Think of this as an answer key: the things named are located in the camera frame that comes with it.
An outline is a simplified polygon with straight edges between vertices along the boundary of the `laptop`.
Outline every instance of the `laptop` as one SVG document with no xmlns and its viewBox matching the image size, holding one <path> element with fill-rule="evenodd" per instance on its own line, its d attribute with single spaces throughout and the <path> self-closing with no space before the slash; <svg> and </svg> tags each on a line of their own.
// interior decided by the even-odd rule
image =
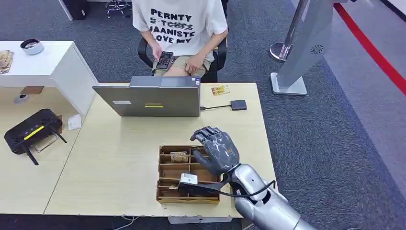
<svg viewBox="0 0 406 230">
<path fill-rule="evenodd" d="M 93 86 L 120 116 L 200 116 L 200 79 L 132 77 L 130 86 Z"/>
</svg>

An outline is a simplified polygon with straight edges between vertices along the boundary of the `khaki shorts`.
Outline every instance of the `khaki shorts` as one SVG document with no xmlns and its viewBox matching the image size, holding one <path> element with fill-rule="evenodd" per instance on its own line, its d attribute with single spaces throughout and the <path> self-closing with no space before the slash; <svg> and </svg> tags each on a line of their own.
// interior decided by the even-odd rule
<svg viewBox="0 0 406 230">
<path fill-rule="evenodd" d="M 169 68 L 171 68 L 172 66 L 176 66 L 176 67 L 185 69 L 186 68 L 186 63 L 188 62 L 190 57 L 191 56 L 173 57 L 172 62 L 169 65 Z M 211 64 L 210 61 L 205 59 L 204 62 L 203 62 L 202 67 L 200 69 L 197 69 L 195 71 L 195 73 L 192 74 L 191 76 L 193 76 L 193 77 L 202 77 L 210 69 L 210 64 Z M 157 62 L 154 61 L 154 66 L 152 68 L 152 72 L 154 73 L 154 76 L 163 76 L 167 72 L 167 70 L 156 69 L 156 67 L 157 67 Z"/>
</svg>

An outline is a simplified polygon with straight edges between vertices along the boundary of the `black cable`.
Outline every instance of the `black cable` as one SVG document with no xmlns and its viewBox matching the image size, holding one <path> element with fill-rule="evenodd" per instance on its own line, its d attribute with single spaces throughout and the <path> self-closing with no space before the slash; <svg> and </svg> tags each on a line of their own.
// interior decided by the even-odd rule
<svg viewBox="0 0 406 230">
<path fill-rule="evenodd" d="M 273 180 L 269 184 L 267 184 L 265 187 L 258 190 L 257 192 L 254 192 L 254 193 L 251 193 L 251 194 L 246 194 L 246 195 L 235 195 L 235 194 L 231 194 L 231 193 L 225 193 L 225 192 L 222 192 L 222 191 L 218 191 L 218 193 L 220 193 L 221 195 L 225 195 L 225 196 L 248 198 L 248 197 L 255 196 L 257 194 L 262 193 L 263 191 L 268 189 L 268 187 L 271 186 L 272 184 L 273 184 L 273 188 L 275 189 L 276 188 L 276 181 Z"/>
<path fill-rule="evenodd" d="M 231 105 L 222 105 L 222 106 L 215 106 L 215 107 L 204 107 L 204 106 L 200 106 L 200 111 L 204 111 L 206 109 L 216 109 L 216 108 L 223 108 L 223 107 L 231 107 Z"/>
</svg>

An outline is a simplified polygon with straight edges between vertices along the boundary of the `wooden compartment box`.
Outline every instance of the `wooden compartment box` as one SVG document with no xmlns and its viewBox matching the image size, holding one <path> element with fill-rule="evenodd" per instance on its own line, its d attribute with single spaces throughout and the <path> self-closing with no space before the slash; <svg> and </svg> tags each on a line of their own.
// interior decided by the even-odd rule
<svg viewBox="0 0 406 230">
<path fill-rule="evenodd" d="M 160 146 L 159 147 L 159 179 L 157 183 L 157 201 L 164 203 L 218 204 L 220 195 L 193 195 L 178 192 L 178 184 L 182 173 L 197 175 L 199 183 L 212 184 L 221 181 L 221 177 L 213 176 L 193 156 L 193 149 L 199 149 L 205 155 L 203 146 Z M 183 161 L 175 161 L 173 152 L 186 152 Z"/>
</svg>

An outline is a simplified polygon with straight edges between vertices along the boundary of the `red stripe on floor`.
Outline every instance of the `red stripe on floor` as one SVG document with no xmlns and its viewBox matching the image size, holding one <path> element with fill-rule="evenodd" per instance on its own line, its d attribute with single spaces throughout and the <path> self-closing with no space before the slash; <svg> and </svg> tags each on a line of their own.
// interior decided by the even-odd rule
<svg viewBox="0 0 406 230">
<path fill-rule="evenodd" d="M 338 14 L 351 30 L 352 34 L 361 43 L 362 47 L 372 57 L 376 64 L 382 69 L 382 71 L 389 77 L 389 79 L 406 95 L 406 80 L 395 70 L 395 68 L 385 59 L 385 57 L 379 52 L 372 42 L 365 36 L 361 29 L 357 26 L 354 20 L 348 15 L 344 7 L 340 3 L 334 3 L 334 8 Z"/>
</svg>

